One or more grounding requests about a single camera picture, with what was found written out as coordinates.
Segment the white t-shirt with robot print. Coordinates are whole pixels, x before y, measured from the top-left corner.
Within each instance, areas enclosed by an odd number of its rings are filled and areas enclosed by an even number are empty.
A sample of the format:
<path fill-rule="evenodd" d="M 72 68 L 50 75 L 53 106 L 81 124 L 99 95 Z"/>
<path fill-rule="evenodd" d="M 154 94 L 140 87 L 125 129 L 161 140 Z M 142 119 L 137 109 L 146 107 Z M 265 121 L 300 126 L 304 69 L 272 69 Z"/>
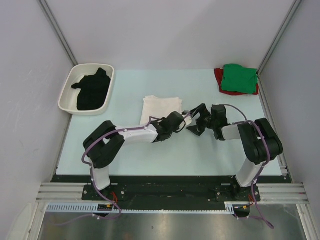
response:
<path fill-rule="evenodd" d="M 168 117 L 172 112 L 183 112 L 183 100 L 179 97 L 159 98 L 154 95 L 146 96 L 143 99 L 142 115 L 140 125 L 149 122 L 150 117 L 161 119 Z"/>

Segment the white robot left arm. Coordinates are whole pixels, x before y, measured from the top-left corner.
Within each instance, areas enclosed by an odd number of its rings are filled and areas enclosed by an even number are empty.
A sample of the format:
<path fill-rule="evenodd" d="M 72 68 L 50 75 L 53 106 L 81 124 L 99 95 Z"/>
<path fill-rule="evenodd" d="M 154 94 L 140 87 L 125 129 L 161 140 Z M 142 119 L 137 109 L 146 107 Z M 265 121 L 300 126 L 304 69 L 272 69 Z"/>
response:
<path fill-rule="evenodd" d="M 110 120 L 103 122 L 85 141 L 83 164 L 89 166 L 93 194 L 100 200 L 110 196 L 109 165 L 122 147 L 136 143 L 158 143 L 168 140 L 187 126 L 190 112 L 173 111 L 167 117 L 150 117 L 148 122 L 134 127 L 119 127 Z"/>

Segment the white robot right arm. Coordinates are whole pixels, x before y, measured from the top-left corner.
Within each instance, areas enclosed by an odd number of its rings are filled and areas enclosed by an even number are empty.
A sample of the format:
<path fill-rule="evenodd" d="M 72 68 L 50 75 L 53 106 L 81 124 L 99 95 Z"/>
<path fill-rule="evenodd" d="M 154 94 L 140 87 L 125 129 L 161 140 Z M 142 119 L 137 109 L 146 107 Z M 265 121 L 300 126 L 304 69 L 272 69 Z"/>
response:
<path fill-rule="evenodd" d="M 249 194 L 248 187 L 257 182 L 264 168 L 283 153 L 283 144 L 266 118 L 252 121 L 243 115 L 244 121 L 229 123 L 228 106 L 240 111 L 229 104 L 213 104 L 209 111 L 204 103 L 200 104 L 189 112 L 191 118 L 196 115 L 199 118 L 195 120 L 194 126 L 187 129 L 197 136 L 210 129 L 218 141 L 241 141 L 246 159 L 233 177 L 236 185 L 230 188 L 230 194 L 235 200 L 242 201 Z"/>

